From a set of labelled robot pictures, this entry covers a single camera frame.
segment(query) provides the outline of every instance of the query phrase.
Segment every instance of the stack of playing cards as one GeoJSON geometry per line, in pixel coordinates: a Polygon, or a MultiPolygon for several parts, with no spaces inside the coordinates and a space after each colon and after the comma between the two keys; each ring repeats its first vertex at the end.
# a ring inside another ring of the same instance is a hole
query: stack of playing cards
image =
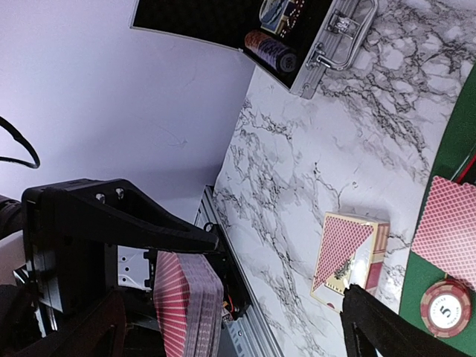
{"type": "Polygon", "coordinates": [[[214,357],[223,285],[201,254],[159,251],[154,304],[167,357],[214,357]]]}
{"type": "Polygon", "coordinates": [[[476,187],[435,176],[411,249],[476,290],[476,187]]]}
{"type": "Polygon", "coordinates": [[[337,312],[344,290],[358,284],[374,294],[390,224],[369,217],[326,213],[311,296],[337,312]]]}

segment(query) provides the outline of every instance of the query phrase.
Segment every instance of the deck of cards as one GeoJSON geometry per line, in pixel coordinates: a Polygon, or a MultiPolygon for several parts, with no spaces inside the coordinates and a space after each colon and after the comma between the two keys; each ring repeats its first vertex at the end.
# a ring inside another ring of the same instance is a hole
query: deck of cards
{"type": "Polygon", "coordinates": [[[159,251],[154,304],[167,357],[217,356],[223,285],[203,255],[159,251]]]}
{"type": "Polygon", "coordinates": [[[374,294],[389,233],[388,222],[326,213],[311,296],[340,312],[344,290],[350,284],[374,294]]]}

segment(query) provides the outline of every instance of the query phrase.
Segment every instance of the playing card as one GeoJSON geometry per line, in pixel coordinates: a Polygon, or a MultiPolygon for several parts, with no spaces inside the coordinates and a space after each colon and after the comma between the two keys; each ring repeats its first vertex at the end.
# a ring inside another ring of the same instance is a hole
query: playing card
{"type": "Polygon", "coordinates": [[[217,357],[218,356],[218,347],[219,347],[219,339],[220,339],[220,332],[222,331],[222,308],[223,308],[223,285],[222,281],[218,278],[215,271],[212,269],[211,265],[208,263],[205,257],[202,257],[204,260],[204,267],[208,272],[208,276],[212,283],[214,283],[216,296],[215,296],[215,314],[213,317],[213,325],[212,326],[212,334],[211,334],[211,341],[210,341],[210,357],[217,357]]]}
{"type": "Polygon", "coordinates": [[[197,342],[197,357],[208,357],[210,354],[210,345],[212,332],[214,331],[214,315],[216,305],[216,288],[210,279],[206,266],[201,257],[200,262],[196,265],[197,274],[205,281],[204,295],[202,300],[202,313],[200,315],[199,338],[197,342]]]}
{"type": "Polygon", "coordinates": [[[476,289],[476,188],[435,176],[411,248],[476,289]]]}

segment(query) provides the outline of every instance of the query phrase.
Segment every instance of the poker chip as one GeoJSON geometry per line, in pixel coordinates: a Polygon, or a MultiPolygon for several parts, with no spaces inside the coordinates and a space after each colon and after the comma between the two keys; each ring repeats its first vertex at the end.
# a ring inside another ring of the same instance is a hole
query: poker chip
{"type": "Polygon", "coordinates": [[[468,289],[456,280],[442,280],[423,295],[420,312],[427,329],[439,338],[458,335],[471,318],[468,289]]]}
{"type": "Polygon", "coordinates": [[[296,69],[298,58],[294,50],[261,31],[248,33],[245,47],[278,72],[290,73],[296,69]]]}

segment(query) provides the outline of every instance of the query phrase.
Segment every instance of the black cable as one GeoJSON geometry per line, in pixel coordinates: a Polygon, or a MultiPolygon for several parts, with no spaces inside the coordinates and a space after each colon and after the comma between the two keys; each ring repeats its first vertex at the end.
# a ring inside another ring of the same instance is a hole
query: black cable
{"type": "Polygon", "coordinates": [[[34,164],[19,160],[17,158],[6,158],[4,156],[0,156],[0,161],[11,162],[13,164],[20,164],[31,169],[37,169],[39,167],[39,156],[36,153],[35,149],[31,146],[27,139],[23,137],[23,135],[10,123],[7,122],[6,119],[0,117],[0,126],[7,130],[12,136],[15,141],[20,143],[31,155],[33,158],[34,164]]]}

